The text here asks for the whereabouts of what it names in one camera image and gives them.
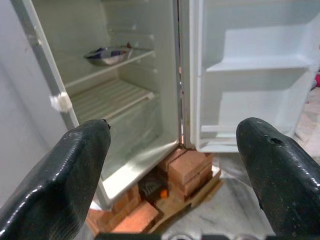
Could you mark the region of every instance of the wall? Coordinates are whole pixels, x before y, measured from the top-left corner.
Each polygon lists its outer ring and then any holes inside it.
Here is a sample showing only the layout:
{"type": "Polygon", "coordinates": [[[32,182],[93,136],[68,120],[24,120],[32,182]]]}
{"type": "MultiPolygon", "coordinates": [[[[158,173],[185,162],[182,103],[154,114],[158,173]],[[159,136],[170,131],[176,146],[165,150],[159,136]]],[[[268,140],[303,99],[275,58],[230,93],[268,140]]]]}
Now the wall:
{"type": "Polygon", "coordinates": [[[66,132],[9,0],[0,1],[0,207],[66,132]]]}

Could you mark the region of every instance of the white refrigerator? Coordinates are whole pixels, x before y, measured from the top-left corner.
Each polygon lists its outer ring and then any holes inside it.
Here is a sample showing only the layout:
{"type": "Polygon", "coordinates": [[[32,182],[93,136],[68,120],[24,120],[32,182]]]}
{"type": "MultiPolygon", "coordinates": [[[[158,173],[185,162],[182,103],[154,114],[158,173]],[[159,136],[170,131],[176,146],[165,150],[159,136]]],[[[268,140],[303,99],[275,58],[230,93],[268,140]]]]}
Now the white refrigerator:
{"type": "Polygon", "coordinates": [[[2,4],[1,58],[47,143],[42,151],[84,121],[104,118],[111,126],[97,190],[102,206],[178,145],[237,152],[236,128],[245,118],[292,136],[320,64],[318,0],[2,4]],[[132,53],[120,63],[84,58],[127,43],[132,53]],[[61,94],[72,103],[65,111],[50,102],[61,94]]]}

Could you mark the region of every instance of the orange object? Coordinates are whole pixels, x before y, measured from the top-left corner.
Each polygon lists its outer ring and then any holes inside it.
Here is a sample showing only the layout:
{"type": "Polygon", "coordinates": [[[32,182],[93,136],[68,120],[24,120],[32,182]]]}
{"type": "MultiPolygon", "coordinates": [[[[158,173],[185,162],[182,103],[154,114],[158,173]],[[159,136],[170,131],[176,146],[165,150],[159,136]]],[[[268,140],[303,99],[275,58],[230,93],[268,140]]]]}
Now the orange object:
{"type": "Polygon", "coordinates": [[[163,189],[161,192],[160,192],[160,197],[162,199],[167,199],[168,198],[168,190],[167,189],[163,189]]]}

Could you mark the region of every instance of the floor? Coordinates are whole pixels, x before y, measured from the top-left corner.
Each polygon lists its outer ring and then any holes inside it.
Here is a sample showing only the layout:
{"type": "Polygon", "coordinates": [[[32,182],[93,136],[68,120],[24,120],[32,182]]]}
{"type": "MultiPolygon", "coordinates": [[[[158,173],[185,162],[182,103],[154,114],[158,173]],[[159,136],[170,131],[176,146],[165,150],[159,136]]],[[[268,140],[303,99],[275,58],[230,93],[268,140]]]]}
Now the floor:
{"type": "MultiPolygon", "coordinates": [[[[308,95],[294,139],[320,164],[320,88],[308,95]]],[[[262,210],[238,153],[216,154],[213,165],[223,170],[225,184],[210,202],[186,213],[166,231],[223,234],[233,238],[250,234],[259,239],[274,232],[262,210]]]]}

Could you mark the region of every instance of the metal bowl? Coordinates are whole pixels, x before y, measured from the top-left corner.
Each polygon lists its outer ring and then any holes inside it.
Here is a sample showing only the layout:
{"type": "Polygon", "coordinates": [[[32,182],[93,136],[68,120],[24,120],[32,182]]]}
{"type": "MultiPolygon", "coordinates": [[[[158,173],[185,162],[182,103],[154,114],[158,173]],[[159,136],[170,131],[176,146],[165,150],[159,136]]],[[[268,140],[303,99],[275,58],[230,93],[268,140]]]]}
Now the metal bowl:
{"type": "Polygon", "coordinates": [[[91,51],[84,57],[93,65],[114,65],[126,61],[133,52],[132,48],[105,47],[91,51]]]}

